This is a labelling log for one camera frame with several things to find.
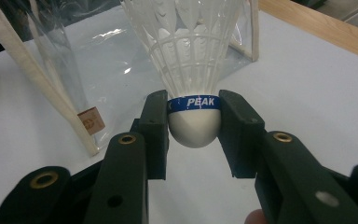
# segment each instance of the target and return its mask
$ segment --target white rounded tip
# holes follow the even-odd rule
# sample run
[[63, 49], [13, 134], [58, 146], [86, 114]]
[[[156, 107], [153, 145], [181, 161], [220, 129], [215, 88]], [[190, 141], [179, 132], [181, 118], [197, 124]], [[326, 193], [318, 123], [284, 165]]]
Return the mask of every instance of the white rounded tip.
[[185, 147], [206, 147], [220, 130], [220, 110], [196, 109], [168, 116], [173, 138]]

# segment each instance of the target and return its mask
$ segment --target blue band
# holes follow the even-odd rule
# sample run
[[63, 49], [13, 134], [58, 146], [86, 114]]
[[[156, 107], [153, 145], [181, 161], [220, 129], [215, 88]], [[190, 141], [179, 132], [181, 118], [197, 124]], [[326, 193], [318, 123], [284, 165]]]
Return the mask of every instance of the blue band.
[[220, 109], [220, 99], [213, 95], [191, 95], [168, 101], [168, 114], [196, 109]]

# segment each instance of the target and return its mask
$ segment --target brass ring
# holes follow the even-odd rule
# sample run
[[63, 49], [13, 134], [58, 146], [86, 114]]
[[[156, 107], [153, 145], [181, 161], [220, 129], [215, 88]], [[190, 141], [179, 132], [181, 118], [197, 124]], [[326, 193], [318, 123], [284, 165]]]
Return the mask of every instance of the brass ring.
[[58, 180], [58, 174], [55, 171], [46, 171], [42, 174], [39, 174], [31, 180], [30, 186], [33, 189], [43, 189], [52, 184], [54, 184]]
[[136, 141], [136, 137], [133, 135], [126, 134], [118, 139], [121, 145], [128, 145]]
[[293, 141], [292, 136], [287, 133], [275, 133], [272, 135], [276, 140], [283, 142], [283, 143], [290, 143]]

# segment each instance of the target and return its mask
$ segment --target white shuttlecock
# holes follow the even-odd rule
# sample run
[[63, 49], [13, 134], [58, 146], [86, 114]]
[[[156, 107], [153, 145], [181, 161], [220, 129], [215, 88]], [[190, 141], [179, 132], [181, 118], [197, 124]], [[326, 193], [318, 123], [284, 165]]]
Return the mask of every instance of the white shuttlecock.
[[214, 95], [243, 0], [121, 0], [169, 93], [172, 136], [205, 147], [220, 129]]

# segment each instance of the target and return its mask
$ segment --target black mechanical arm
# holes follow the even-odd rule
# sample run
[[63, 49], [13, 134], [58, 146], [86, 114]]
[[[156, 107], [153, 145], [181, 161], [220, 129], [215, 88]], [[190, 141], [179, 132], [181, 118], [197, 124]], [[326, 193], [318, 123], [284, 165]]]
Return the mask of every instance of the black mechanical arm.
[[[328, 170], [290, 133], [265, 131], [242, 96], [220, 91], [218, 135], [233, 176], [255, 178], [268, 223], [358, 224], [358, 165]], [[6, 197], [0, 223], [148, 223], [148, 179], [165, 179], [167, 92], [150, 94], [128, 133], [113, 137], [103, 161], [70, 176], [31, 172]]]

